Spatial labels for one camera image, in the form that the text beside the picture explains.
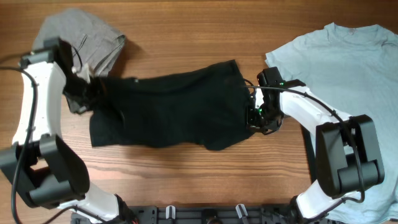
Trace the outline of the black shorts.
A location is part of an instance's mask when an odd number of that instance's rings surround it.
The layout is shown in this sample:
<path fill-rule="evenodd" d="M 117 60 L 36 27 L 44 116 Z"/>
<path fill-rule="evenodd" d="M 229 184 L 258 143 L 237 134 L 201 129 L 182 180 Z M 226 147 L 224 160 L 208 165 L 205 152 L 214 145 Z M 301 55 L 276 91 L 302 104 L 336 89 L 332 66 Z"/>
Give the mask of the black shorts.
<path fill-rule="evenodd" d="M 183 142 L 220 151 L 250 138 L 249 90 L 235 60 L 164 77 L 103 78 L 90 118 L 93 147 L 168 147 Z"/>

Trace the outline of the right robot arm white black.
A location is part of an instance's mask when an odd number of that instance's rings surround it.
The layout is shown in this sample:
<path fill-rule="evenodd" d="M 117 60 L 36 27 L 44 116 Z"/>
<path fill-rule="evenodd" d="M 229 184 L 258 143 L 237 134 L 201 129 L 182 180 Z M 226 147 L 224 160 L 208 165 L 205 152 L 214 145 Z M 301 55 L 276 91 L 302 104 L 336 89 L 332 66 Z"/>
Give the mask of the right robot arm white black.
<path fill-rule="evenodd" d="M 311 223 L 325 218 L 339 205 L 363 203 L 366 190 L 384 181 L 384 166 L 373 120 L 363 114 L 352 116 L 315 96 L 300 80 L 285 81 L 278 68 L 264 69 L 252 89 L 246 109 L 246 126 L 268 135 L 294 118 L 315 138 L 308 147 L 311 186 L 295 196 L 282 217 L 287 223 Z"/>

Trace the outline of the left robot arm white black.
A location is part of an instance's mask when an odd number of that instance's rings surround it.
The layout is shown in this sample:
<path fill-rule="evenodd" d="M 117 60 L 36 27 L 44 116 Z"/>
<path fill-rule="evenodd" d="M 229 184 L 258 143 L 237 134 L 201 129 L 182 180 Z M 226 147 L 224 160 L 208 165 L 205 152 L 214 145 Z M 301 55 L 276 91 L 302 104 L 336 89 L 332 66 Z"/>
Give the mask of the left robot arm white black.
<path fill-rule="evenodd" d="M 137 215 L 116 195 L 91 183 L 83 160 L 62 139 L 61 100 L 82 114 L 102 99 L 102 83 L 83 79 L 74 69 L 79 53 L 54 37 L 43 47 L 20 57 L 16 71 L 24 91 L 21 116 L 9 149 L 1 152 L 1 172 L 12 185 L 11 211 L 16 223 L 16 199 L 31 208 L 71 210 L 88 223 L 137 223 Z"/>

